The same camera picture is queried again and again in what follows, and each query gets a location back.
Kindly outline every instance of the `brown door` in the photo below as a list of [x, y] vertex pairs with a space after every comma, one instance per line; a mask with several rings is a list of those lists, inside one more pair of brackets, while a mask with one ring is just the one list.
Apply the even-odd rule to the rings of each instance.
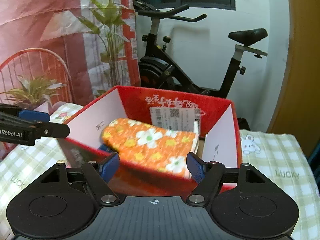
[[293, 134], [306, 156], [320, 138], [320, 0], [289, 0], [284, 81], [268, 132]]

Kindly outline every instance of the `checkered tablecloth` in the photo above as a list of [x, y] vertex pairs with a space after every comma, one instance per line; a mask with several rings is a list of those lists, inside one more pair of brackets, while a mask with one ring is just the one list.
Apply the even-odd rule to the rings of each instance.
[[[81, 108], [64, 104], [51, 115], [50, 122], [63, 123]], [[13, 237], [5, 215], [10, 200], [57, 162], [68, 164], [57, 140], [42, 137], [35, 146], [18, 145], [0, 163], [0, 240]]]
[[297, 203], [294, 240], [320, 239], [320, 195], [308, 161], [293, 135], [241, 130], [242, 158], [276, 183]]

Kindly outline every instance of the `screw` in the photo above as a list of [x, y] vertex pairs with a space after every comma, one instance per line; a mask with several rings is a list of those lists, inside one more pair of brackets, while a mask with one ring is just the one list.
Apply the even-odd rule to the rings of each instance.
[[113, 195], [104, 195], [101, 197], [101, 201], [103, 201], [104, 203], [112, 203], [116, 200], [117, 200], [116, 196], [113, 196]]
[[201, 196], [201, 195], [192, 195], [189, 197], [189, 200], [192, 202], [192, 203], [201, 203], [204, 201], [204, 196]]

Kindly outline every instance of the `orange floral oven mitt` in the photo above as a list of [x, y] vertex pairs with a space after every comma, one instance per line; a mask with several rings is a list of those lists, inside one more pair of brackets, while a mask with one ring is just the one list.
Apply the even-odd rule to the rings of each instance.
[[103, 130], [102, 140], [119, 152], [121, 160], [189, 178], [186, 158], [195, 151], [198, 134], [119, 118]]

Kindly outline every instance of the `black saddle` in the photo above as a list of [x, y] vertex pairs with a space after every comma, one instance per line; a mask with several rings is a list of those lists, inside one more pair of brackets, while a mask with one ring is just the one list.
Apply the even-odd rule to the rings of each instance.
[[240, 42], [244, 46], [251, 46], [265, 37], [268, 37], [268, 32], [263, 28], [229, 33], [230, 39]]

